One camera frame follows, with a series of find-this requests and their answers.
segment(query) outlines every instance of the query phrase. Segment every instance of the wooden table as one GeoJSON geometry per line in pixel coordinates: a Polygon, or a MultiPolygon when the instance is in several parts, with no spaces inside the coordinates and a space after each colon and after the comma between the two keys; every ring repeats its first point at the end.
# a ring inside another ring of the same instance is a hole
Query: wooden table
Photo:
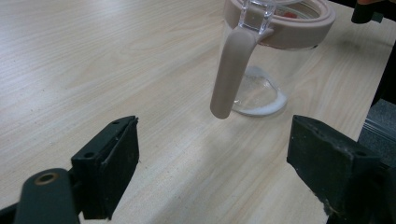
{"type": "Polygon", "coordinates": [[[220,120],[222,0],[0,2],[0,206],[137,115],[140,162],[111,223],[324,223],[286,163],[291,117],[357,139],[396,37],[392,21],[353,24],[331,5],[337,20],[286,108],[220,120]]]}

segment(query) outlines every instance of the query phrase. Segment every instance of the red object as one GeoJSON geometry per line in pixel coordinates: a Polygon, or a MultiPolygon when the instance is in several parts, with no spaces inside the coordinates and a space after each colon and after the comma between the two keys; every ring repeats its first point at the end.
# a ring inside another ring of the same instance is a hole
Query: red object
{"type": "Polygon", "coordinates": [[[285,12],[285,14],[283,14],[283,17],[297,19],[297,14],[294,14],[292,12],[285,12]]]}

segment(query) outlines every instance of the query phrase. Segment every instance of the clear plastic pitcher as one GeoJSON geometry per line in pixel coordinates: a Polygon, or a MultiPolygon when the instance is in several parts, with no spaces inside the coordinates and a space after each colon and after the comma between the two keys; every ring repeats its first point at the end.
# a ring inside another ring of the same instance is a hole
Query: clear plastic pitcher
{"type": "Polygon", "coordinates": [[[275,113],[329,32],[334,11],[323,0],[226,0],[224,12],[212,113],[219,119],[231,110],[249,116],[275,113]]]}

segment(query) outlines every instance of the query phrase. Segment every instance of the black plastic bracket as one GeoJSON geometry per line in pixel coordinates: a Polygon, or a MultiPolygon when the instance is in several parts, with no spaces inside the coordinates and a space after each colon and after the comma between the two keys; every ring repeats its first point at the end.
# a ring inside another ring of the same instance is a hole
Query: black plastic bracket
{"type": "Polygon", "coordinates": [[[0,211],[0,223],[79,223],[111,219],[139,160],[135,116],[109,123],[71,159],[70,171],[56,168],[31,176],[18,203],[0,211]]]}
{"type": "Polygon", "coordinates": [[[287,161],[324,204],[328,224],[396,223],[394,168],[329,125],[294,116],[287,161]]]}

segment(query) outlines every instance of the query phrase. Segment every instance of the pitcher handle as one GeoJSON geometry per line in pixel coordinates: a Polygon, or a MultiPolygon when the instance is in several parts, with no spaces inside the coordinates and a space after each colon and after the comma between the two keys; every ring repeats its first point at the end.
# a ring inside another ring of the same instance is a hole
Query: pitcher handle
{"type": "Polygon", "coordinates": [[[230,116],[251,53],[258,43],[272,33],[270,28],[258,34],[248,28],[236,26],[228,35],[210,102],[210,110],[218,119],[227,119],[230,116]]]}

